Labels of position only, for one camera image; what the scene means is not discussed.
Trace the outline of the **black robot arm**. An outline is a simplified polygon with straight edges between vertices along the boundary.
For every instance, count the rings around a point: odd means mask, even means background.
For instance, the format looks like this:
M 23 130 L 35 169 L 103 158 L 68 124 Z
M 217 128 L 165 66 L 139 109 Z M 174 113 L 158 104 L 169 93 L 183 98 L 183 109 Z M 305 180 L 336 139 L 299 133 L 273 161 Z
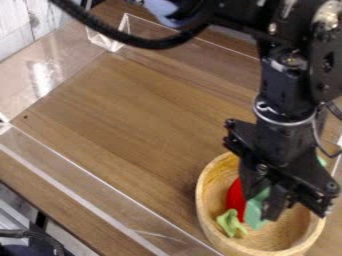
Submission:
M 257 122 L 226 121 L 225 146 L 241 158 L 245 198 L 262 191 L 261 217 L 275 221 L 302 204 L 324 217 L 341 188 L 318 155 L 334 158 L 321 136 L 326 113 L 342 118 L 342 0 L 171 0 L 166 20 L 177 29 L 219 25 L 254 36 L 261 87 Z

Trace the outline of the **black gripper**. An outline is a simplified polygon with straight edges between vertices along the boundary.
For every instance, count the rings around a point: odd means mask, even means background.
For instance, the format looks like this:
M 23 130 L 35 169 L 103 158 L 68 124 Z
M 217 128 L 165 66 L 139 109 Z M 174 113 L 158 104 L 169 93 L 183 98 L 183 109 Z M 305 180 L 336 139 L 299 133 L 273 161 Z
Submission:
M 263 201 L 262 219 L 277 221 L 282 212 L 302 204 L 318 217 L 328 215 L 340 185 L 317 156 L 312 127 L 277 127 L 259 121 L 249 123 L 229 119 L 225 147 L 239 157 L 239 178 L 246 200 L 269 186 L 269 163 L 295 183 L 277 183 Z M 265 163 L 253 163 L 247 157 Z

